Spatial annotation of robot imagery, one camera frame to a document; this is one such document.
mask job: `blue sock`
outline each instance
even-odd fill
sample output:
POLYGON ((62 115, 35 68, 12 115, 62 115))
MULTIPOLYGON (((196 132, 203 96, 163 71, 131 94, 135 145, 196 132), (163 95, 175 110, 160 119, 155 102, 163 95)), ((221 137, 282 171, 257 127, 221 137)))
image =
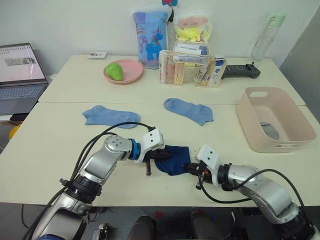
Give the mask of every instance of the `blue sock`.
POLYGON ((164 101, 163 106, 170 112, 180 114, 195 121, 200 126, 203 126, 205 122, 214 121, 211 108, 201 104, 194 105, 178 98, 168 98, 164 101))
MULTIPOLYGON (((94 106, 83 112, 82 115, 86 118, 86 125, 113 126, 123 122, 139 122, 140 120, 139 115, 134 112, 111 110, 101 105, 94 106)), ((135 126, 137 124, 126 124, 118 126, 118 128, 131 129, 135 126)))

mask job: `black remote control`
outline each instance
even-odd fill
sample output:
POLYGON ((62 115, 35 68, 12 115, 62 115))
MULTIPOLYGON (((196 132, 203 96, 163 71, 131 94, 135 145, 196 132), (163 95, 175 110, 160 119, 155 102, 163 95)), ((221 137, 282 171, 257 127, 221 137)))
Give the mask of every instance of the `black remote control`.
POLYGON ((257 78, 260 75, 260 71, 253 64, 246 65, 227 65, 222 78, 232 78, 232 77, 250 77, 257 78))

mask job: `pink plate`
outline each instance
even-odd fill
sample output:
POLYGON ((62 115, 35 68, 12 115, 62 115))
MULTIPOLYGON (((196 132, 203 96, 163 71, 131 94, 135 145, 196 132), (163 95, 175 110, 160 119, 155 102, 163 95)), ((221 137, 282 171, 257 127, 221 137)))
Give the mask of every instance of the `pink plate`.
POLYGON ((122 81, 115 81, 111 77, 108 76, 108 74, 105 71, 105 68, 103 69, 103 74, 106 79, 108 79, 110 82, 114 84, 129 84, 137 80, 143 70, 144 67, 142 64, 138 61, 130 60, 130 59, 122 59, 114 61, 113 63, 119 64, 123 69, 123 80, 122 81))

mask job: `table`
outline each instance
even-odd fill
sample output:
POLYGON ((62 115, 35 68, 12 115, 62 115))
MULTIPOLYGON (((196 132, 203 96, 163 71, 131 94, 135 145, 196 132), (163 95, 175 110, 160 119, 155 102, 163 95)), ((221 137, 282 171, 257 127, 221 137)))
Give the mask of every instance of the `table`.
MULTIPOLYGON (((40 102, 28 115, 19 131, 0 155, 0 202, 46 204, 62 187, 60 178, 68 178, 84 145, 107 128, 85 125, 82 112, 97 103, 40 102)), ((295 184, 307 206, 320 205, 320 126, 306 106, 299 106, 318 137, 303 148, 290 153, 253 151, 242 131, 235 105, 208 105, 214 122, 200 126, 192 120, 167 111, 161 103, 104 103, 103 106, 132 111, 142 123, 156 126, 168 145, 189 146, 191 159, 203 144, 215 149, 224 163, 253 165, 259 169, 274 168, 295 184)), ((115 133, 139 140, 147 131, 137 126, 117 128, 115 133)), ((101 139, 92 153, 102 146, 101 139)), ((120 161, 102 189, 95 206, 197 206, 255 207, 252 201, 237 204, 211 202, 195 185, 191 174, 169 176, 151 165, 146 176, 145 164, 120 161)), ((272 173, 266 176, 279 182, 298 203, 286 182, 272 173)), ((208 192, 221 200, 242 199, 238 192, 225 192, 205 184, 208 192)))
MULTIPOLYGON (((297 105, 305 102, 283 76, 275 63, 266 58, 259 66, 261 75, 252 78, 226 78, 218 88, 195 87, 195 69, 186 69, 183 86, 159 84, 158 69, 144 69, 139 80, 129 85, 116 85, 105 79, 103 70, 109 63, 120 59, 137 60, 136 56, 107 56, 88 59, 87 55, 74 55, 39 102, 68 103, 163 103, 168 98, 179 98, 194 104, 236 105, 246 88, 277 87, 285 90, 297 105)), ((228 58, 229 65, 246 64, 246 58, 228 58)))

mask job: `green fruit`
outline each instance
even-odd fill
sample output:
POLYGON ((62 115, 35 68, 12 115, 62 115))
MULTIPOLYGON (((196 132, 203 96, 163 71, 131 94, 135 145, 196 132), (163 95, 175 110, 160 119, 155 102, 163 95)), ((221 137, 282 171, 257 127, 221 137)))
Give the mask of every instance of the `green fruit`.
POLYGON ((115 81, 122 81, 124 79, 124 71, 118 63, 110 63, 105 67, 105 72, 115 81))

